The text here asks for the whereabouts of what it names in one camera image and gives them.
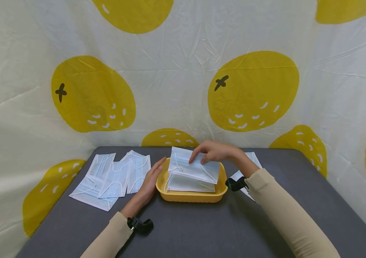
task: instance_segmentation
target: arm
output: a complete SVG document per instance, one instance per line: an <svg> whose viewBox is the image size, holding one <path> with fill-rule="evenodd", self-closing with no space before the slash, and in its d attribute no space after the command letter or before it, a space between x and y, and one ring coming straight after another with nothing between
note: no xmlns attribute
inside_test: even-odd
<svg viewBox="0 0 366 258"><path fill-rule="evenodd" d="M305 210L266 171L259 169L245 153L230 145L211 141L203 142L193 151L191 163L197 153L205 152L202 162L230 160L234 163L249 187L249 193L286 240L297 257L338 258L333 244Z"/></svg>
<svg viewBox="0 0 366 258"><path fill-rule="evenodd" d="M131 229L127 225L127 218L135 217L140 209L153 197L156 189L156 180L163 169L161 164L165 160L166 158L162 158L147 172L140 190L121 212L117 212L111 218L107 227L94 239L81 258L111 258L118 253L132 234Z"/></svg>

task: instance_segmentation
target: black strap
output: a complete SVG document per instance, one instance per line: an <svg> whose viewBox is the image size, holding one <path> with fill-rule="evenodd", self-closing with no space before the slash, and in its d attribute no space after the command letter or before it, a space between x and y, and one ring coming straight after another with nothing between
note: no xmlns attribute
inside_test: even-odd
<svg viewBox="0 0 366 258"><path fill-rule="evenodd" d="M127 225L129 226L129 228L131 228L132 230L141 233L141 234L148 234L150 233L153 228L154 228L154 224L153 221L151 221L151 219L147 219L144 223L139 220L139 218L127 218Z"/></svg>

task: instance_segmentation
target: left hand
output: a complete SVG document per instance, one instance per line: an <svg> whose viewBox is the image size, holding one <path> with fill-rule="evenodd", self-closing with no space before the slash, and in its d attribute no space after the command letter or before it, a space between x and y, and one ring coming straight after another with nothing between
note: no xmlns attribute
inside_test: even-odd
<svg viewBox="0 0 366 258"><path fill-rule="evenodd" d="M131 198L126 206L121 210L121 214L126 218L136 217L140 209L142 209L155 194L156 181L159 174L162 172L163 167L161 164L166 160L166 157L162 158L151 167L147 172L146 177L140 190Z"/></svg>

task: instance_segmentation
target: right hand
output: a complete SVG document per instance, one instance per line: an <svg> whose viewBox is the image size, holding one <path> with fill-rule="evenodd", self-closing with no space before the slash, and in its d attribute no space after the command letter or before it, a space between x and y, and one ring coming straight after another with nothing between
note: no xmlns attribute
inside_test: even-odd
<svg viewBox="0 0 366 258"><path fill-rule="evenodd" d="M209 161L220 162L225 159L231 159L232 157L237 155L238 152L242 151L238 147L231 146L229 144L206 140L193 150L192 155L189 159L189 164L194 161L194 159L200 152L206 153L206 155L200 161L200 163L204 165Z"/></svg>

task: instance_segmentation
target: hand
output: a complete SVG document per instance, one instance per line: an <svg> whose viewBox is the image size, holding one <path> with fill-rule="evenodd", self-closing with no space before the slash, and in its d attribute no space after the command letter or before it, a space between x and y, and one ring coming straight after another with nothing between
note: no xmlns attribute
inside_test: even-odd
<svg viewBox="0 0 366 258"><path fill-rule="evenodd" d="M200 163L204 165L209 161L220 162L225 159L231 160L234 156L238 155L238 153L242 151L238 147L229 144L206 140L193 150L192 155L189 159L189 164L194 161L194 159L200 152L206 153L206 155L200 161Z"/></svg>
<svg viewBox="0 0 366 258"><path fill-rule="evenodd" d="M166 157L162 158L151 167L147 172L146 177L140 190L132 197L132 199L121 210L121 214L126 218L135 217L140 209L142 209L155 194L156 181L159 174L162 172L163 167L161 164L166 160Z"/></svg>

